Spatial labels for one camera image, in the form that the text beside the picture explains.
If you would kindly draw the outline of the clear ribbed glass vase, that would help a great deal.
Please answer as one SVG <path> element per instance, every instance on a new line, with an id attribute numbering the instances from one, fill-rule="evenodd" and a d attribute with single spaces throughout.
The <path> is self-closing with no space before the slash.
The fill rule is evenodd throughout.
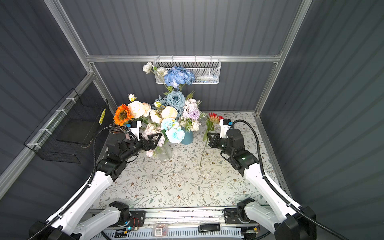
<path id="1" fill-rule="evenodd" d="M 167 162 L 173 157 L 170 144 L 166 143 L 162 147 L 156 148 L 156 156 L 160 161 Z"/>

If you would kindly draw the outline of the red berry sprig stem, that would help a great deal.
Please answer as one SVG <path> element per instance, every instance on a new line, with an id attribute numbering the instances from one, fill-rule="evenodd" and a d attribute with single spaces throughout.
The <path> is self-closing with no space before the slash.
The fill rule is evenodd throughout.
<path id="1" fill-rule="evenodd" d="M 204 157 L 205 150 L 209 140 L 208 133 L 214 131 L 215 125 L 218 125 L 220 123 L 220 120 L 223 120 L 223 119 L 224 118 L 221 115 L 218 115 L 216 113 L 208 113 L 207 122 L 206 122 L 207 129 L 203 137 L 204 147 L 203 147 L 202 156 L 200 159 L 199 170 L 202 168 L 203 157 Z"/>

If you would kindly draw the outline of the light teal carnation stem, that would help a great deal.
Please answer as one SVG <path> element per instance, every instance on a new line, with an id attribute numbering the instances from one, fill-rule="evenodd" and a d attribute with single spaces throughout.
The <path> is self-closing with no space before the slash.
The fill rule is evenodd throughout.
<path id="1" fill-rule="evenodd" d="M 172 144 L 180 144 L 185 138 L 184 130 L 173 118 L 167 118 L 162 121 L 161 132 Z"/>

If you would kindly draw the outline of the cream peony flower stem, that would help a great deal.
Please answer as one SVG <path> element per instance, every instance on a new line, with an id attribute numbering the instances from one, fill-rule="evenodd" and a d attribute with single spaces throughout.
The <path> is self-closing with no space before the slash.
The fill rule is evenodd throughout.
<path id="1" fill-rule="evenodd" d="M 171 106 L 164 106 L 161 102 L 154 103 L 155 109 L 150 111 L 150 119 L 156 124 L 161 124 L 165 119 L 176 119 L 178 111 Z"/>

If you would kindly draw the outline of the teal ceramic vase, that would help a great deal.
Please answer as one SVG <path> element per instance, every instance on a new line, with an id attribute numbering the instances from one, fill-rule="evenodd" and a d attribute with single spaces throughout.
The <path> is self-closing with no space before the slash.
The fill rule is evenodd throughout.
<path id="1" fill-rule="evenodd" d="M 193 142 L 194 135 L 192 131 L 187 131 L 183 128 L 183 131 L 185 133 L 184 139 L 181 141 L 181 144 L 183 145 L 189 145 Z"/>

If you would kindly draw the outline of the purple white flower bunch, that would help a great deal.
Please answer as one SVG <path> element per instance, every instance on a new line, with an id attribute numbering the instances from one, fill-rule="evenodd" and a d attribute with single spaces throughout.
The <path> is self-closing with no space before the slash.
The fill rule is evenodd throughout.
<path id="1" fill-rule="evenodd" d="M 201 101 L 195 99 L 185 100 L 182 115 L 179 118 L 179 124 L 187 132 L 195 132 L 200 129 L 201 121 L 207 116 L 200 107 Z"/>

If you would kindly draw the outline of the peach flower stem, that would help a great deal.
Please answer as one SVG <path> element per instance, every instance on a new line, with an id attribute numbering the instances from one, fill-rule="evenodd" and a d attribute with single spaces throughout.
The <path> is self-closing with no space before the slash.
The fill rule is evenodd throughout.
<path id="1" fill-rule="evenodd" d="M 137 98 L 134 94 L 128 95 L 130 103 L 128 108 L 131 111 L 131 115 L 134 119 L 139 119 L 140 117 L 148 117 L 151 112 L 151 106 L 148 103 L 142 103 L 137 101 Z"/>

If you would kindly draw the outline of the orange sunflower stem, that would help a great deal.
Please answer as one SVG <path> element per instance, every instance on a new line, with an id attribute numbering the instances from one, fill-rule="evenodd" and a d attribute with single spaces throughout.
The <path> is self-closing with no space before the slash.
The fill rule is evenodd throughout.
<path id="1" fill-rule="evenodd" d="M 126 122 L 131 121 L 134 116 L 131 113 L 130 108 L 122 104 L 120 105 L 114 115 L 114 123 L 118 126 L 123 126 Z"/>

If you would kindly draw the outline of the dusty blue rose bunch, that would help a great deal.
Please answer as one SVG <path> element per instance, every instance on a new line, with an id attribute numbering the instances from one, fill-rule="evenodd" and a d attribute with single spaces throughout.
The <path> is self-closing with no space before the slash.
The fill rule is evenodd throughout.
<path id="1" fill-rule="evenodd" d="M 159 97 L 155 100 L 154 105 L 157 103 L 160 103 L 162 106 L 167 107 L 173 107 L 177 110 L 178 115 L 177 118 L 179 118 L 184 110 L 186 97 L 183 95 L 180 91 L 172 91 L 171 93 L 168 93 L 165 97 Z"/>

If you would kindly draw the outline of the blue hydrangea flower stem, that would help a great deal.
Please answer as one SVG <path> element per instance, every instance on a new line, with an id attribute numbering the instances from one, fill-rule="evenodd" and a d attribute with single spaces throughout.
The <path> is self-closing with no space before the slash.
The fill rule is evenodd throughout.
<path id="1" fill-rule="evenodd" d="M 195 80 L 195 75 L 191 70 L 177 66 L 167 70 L 167 74 L 164 76 L 165 85 L 179 91 L 181 91 L 185 85 L 192 85 Z"/>

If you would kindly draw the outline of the white rose stem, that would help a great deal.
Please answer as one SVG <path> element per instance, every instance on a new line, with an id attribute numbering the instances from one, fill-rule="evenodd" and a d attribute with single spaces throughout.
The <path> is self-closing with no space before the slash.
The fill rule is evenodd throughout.
<path id="1" fill-rule="evenodd" d="M 146 74 L 154 74 L 156 77 L 159 78 L 161 83 L 165 86 L 168 87 L 168 85 L 165 83 L 165 76 L 168 74 L 168 71 L 164 67 L 155 67 L 153 63 L 148 62 L 143 66 L 143 72 Z"/>

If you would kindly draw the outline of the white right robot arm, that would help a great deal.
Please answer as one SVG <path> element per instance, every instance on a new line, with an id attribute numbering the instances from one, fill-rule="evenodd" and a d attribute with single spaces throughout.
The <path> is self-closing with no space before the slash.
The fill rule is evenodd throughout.
<path id="1" fill-rule="evenodd" d="M 312 220 L 314 211 L 290 198 L 267 174 L 262 173 L 259 158 L 246 150 L 240 130 L 229 128 L 221 133 L 208 133 L 209 146 L 228 155 L 227 161 L 264 197 L 270 210 L 254 200 L 243 201 L 238 209 L 248 221 L 255 221 L 270 231 L 277 240 L 315 240 L 317 227 L 295 209 L 303 210 Z"/>

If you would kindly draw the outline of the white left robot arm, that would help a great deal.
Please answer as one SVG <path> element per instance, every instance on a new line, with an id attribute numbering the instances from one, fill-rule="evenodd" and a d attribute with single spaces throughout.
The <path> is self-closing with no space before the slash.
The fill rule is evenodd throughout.
<path id="1" fill-rule="evenodd" d="M 89 179 L 45 222 L 33 224 L 29 229 L 31 240 L 90 240 L 109 226 L 126 227 L 138 223 L 132 217 L 129 206 L 117 201 L 90 219 L 81 221 L 94 201 L 117 180 L 127 164 L 133 162 L 140 151 L 154 150 L 162 137 L 158 133 L 139 140 L 132 133 L 128 135 L 128 139 L 125 134 L 108 136 L 103 159 L 96 160 Z"/>

